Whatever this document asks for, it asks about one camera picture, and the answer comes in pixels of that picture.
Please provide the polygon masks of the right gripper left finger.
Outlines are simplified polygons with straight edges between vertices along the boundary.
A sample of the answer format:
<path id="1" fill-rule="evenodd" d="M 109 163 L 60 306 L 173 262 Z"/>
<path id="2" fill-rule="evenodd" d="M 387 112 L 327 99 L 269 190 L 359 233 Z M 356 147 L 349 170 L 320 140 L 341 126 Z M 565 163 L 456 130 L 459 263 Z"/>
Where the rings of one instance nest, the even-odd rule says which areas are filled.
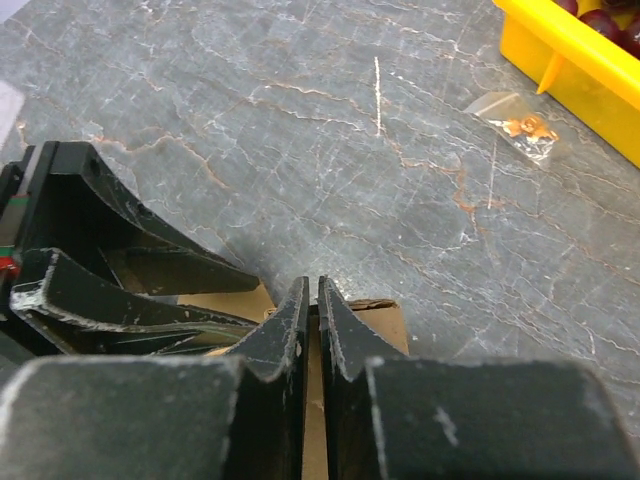
<path id="1" fill-rule="evenodd" d="M 56 356 L 1 391 L 5 479 L 297 479 L 309 281 L 217 356 Z"/>

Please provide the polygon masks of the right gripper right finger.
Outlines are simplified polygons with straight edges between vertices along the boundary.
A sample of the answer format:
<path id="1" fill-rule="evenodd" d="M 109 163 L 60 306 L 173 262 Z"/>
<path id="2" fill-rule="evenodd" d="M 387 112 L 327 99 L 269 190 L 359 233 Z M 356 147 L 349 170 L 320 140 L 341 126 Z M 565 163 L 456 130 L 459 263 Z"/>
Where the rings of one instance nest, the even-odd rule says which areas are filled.
<path id="1" fill-rule="evenodd" d="M 333 479 L 629 479 L 609 396 L 567 361 L 410 357 L 321 278 L 328 470 Z"/>

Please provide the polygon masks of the brown cardboard box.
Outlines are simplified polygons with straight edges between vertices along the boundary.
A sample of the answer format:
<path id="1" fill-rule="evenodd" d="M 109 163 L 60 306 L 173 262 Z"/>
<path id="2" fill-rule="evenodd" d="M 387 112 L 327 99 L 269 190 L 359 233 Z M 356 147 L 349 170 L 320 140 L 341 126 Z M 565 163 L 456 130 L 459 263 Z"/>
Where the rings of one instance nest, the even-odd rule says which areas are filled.
<path id="1" fill-rule="evenodd" d="M 329 477 L 318 294 L 294 281 L 221 356 L 139 357 L 122 378 L 114 479 Z"/>

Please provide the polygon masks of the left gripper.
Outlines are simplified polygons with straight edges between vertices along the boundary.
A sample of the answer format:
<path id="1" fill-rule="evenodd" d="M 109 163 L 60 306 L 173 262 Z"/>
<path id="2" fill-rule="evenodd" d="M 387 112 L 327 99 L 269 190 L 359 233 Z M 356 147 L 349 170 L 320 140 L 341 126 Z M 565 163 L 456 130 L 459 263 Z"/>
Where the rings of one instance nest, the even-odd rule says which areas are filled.
<path id="1" fill-rule="evenodd" d="M 22 264 L 28 224 L 29 246 L 40 250 Z M 1 168 L 3 356 L 199 355 L 258 326 L 111 282 L 160 296 L 248 292 L 260 283 L 146 207 L 92 144 L 28 146 Z"/>

